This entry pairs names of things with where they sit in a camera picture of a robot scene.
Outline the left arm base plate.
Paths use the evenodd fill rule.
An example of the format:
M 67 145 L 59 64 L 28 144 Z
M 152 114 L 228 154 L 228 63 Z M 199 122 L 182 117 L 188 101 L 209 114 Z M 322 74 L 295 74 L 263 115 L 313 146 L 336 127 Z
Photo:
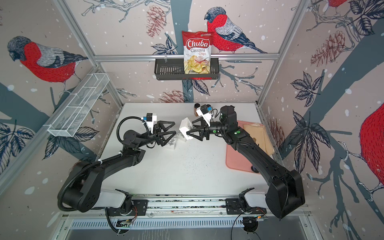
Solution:
M 110 217 L 120 216 L 145 216 L 148 200 L 125 200 L 119 208 L 107 208 L 106 211 Z

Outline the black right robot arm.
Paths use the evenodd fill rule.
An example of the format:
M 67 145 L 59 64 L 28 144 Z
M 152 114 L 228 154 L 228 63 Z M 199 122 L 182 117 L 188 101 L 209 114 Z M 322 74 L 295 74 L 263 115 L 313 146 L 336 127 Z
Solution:
M 200 117 L 192 122 L 193 128 L 187 135 L 202 141 L 210 135 L 220 135 L 235 151 L 242 154 L 262 175 L 269 189 L 266 193 L 268 209 L 282 219 L 305 203 L 301 175 L 287 170 L 273 160 L 253 140 L 251 135 L 238 125 L 234 106 L 223 106 L 218 122 L 206 121 Z

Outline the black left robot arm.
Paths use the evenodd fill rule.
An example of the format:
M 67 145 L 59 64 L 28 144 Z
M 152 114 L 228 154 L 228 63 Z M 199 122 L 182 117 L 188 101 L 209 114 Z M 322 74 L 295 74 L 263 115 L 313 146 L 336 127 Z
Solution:
M 122 124 L 128 120 L 138 120 L 145 127 L 145 132 L 140 134 L 128 130 L 120 136 Z M 129 116 L 121 120 L 116 129 L 117 139 L 123 148 L 117 155 L 104 160 L 77 163 L 58 193 L 58 208 L 64 212 L 87 212 L 96 206 L 100 198 L 102 183 L 109 176 L 138 165 L 144 158 L 145 150 L 142 146 L 155 143 L 164 147 L 175 135 L 170 131 L 175 122 L 158 121 L 154 126 L 149 126 L 149 120 L 154 120 L 149 114 L 139 118 Z

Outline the white lift-off lid jewelry box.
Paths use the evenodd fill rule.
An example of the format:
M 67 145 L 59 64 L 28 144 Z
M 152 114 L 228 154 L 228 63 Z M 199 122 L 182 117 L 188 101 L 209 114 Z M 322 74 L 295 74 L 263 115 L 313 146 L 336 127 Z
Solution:
M 181 124 L 180 124 L 180 127 L 179 127 L 179 130 L 180 132 L 182 133 L 182 135 L 184 136 L 184 138 L 186 140 L 192 140 L 193 137 L 189 136 L 187 134 L 188 131 L 192 130 L 194 127 L 193 127 L 193 124 L 192 122 L 190 121 L 189 118 L 185 118 L 181 121 Z

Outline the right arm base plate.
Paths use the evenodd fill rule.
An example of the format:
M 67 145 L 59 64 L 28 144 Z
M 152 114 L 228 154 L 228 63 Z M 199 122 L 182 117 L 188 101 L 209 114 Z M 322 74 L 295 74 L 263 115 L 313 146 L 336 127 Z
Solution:
M 246 215 L 265 215 L 267 209 L 260 207 L 241 207 L 240 200 L 236 198 L 225 199 L 225 209 L 227 215 L 239 215 L 240 213 Z

